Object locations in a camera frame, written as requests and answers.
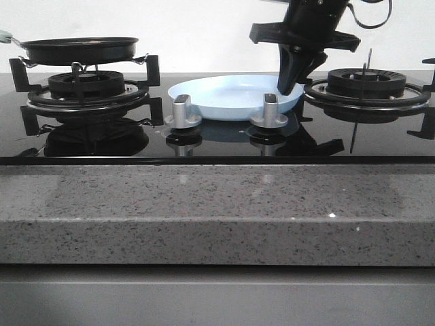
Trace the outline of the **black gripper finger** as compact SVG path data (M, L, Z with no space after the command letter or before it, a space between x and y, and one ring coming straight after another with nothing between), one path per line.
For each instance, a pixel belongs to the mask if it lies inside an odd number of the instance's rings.
M310 74L316 70L316 68L324 64L327 58L328 55L324 51L314 53L314 55L310 57L310 60L304 65L304 69L298 78L298 83L308 85L312 84L313 80L309 78Z
M312 52L297 52L290 46L279 46L279 54L277 89L282 95L289 95L295 84L309 75L315 55Z

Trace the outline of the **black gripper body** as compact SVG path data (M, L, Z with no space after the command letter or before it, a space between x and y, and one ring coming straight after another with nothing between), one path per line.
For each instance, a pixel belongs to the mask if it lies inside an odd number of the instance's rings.
M347 1L290 1L283 21L252 25L254 43L276 43L303 50L356 51L360 39L336 30Z

